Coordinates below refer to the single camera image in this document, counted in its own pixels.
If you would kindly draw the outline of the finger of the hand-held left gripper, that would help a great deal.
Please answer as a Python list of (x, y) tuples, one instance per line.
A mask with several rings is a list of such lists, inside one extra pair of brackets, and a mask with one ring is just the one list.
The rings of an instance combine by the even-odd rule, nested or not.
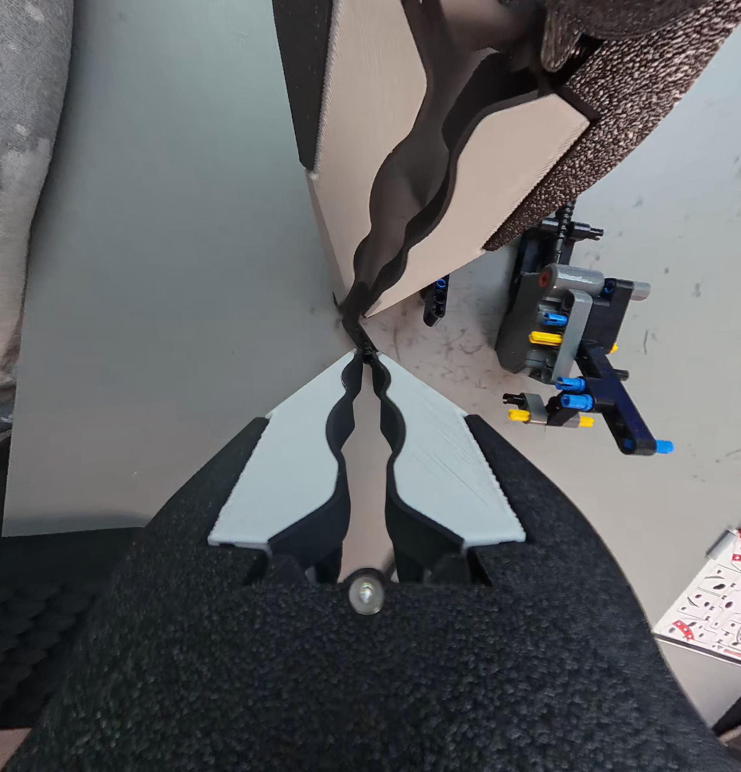
[(589, 129), (589, 104), (557, 76), (482, 59), (417, 149), (400, 195), (361, 255), (379, 264), (361, 300), (372, 316), (470, 263)]
[(337, 2), (308, 192), (341, 314), (376, 314), (468, 261), (448, 114), (467, 2)]

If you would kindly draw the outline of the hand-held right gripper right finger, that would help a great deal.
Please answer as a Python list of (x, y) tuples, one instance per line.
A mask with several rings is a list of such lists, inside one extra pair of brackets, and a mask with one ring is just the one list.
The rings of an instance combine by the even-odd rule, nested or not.
[(398, 581), (422, 583), (443, 561), (526, 541), (468, 414), (382, 353), (369, 366), (390, 447), (385, 523)]

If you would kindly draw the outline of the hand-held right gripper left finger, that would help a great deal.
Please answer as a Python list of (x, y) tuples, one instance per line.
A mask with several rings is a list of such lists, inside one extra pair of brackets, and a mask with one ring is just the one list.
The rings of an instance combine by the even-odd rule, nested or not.
[(362, 354), (347, 353), (266, 415), (210, 546), (292, 556), (317, 583), (337, 582), (351, 510), (343, 447), (361, 388)]

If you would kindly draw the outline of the small black toy beam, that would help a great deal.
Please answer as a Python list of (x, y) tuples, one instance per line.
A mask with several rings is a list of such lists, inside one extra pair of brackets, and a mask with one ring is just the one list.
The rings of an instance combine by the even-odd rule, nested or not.
[(445, 275), (420, 291), (423, 300), (423, 323), (434, 327), (444, 318), (447, 309), (447, 299), (450, 275)]

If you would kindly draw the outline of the black toy axle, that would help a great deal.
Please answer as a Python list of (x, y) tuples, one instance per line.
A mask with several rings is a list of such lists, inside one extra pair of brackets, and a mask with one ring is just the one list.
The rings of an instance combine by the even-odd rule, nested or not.
[(359, 311), (352, 308), (349, 301), (345, 300), (339, 305), (339, 315), (343, 329), (353, 342), (357, 353), (361, 355), (364, 363), (371, 364), (377, 349), (359, 321)]

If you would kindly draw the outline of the grey desk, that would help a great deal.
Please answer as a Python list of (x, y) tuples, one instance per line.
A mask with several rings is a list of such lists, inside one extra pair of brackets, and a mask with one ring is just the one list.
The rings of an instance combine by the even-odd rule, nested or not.
[[(298, 160), (270, 2), (79, 2), (32, 230), (7, 535), (142, 524), (251, 419), (349, 349)], [(589, 518), (650, 624), (741, 526), (741, 25), (577, 217), (573, 263), (651, 284), (614, 356), (674, 453), (601, 420), (508, 420), (493, 346), (514, 249), (416, 298), (376, 345), (477, 413)]]

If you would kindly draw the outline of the toy brick chassis assembly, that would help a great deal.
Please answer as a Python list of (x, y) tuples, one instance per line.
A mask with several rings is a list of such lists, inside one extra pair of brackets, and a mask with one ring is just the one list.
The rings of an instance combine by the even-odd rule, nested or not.
[(495, 352), (505, 371), (556, 392), (505, 394), (509, 418), (584, 429), (599, 415), (621, 453), (669, 455), (674, 444), (653, 436), (626, 390), (629, 372), (609, 359), (630, 304), (647, 299), (651, 286), (571, 265), (577, 244), (604, 234), (578, 222), (575, 207), (575, 200), (564, 203), (521, 235)]

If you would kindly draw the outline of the toy sticker sheet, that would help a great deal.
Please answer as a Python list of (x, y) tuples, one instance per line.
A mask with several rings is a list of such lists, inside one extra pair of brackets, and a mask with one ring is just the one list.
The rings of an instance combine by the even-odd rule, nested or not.
[(726, 530), (653, 628), (655, 639), (741, 666), (741, 539)]

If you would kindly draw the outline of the black office chair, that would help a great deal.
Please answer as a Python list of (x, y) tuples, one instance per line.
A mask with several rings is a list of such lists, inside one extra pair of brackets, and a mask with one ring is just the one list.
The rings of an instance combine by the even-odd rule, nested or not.
[(26, 729), (64, 678), (92, 606), (150, 517), (72, 513), (4, 524), (0, 427), (0, 730)]

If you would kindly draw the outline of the person's grey mottled sweatshirt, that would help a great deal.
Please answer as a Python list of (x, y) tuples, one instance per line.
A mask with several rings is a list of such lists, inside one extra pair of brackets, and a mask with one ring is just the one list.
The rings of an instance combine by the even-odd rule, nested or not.
[(73, 1), (0, 1), (0, 443), (9, 438), (31, 226), (64, 105)]

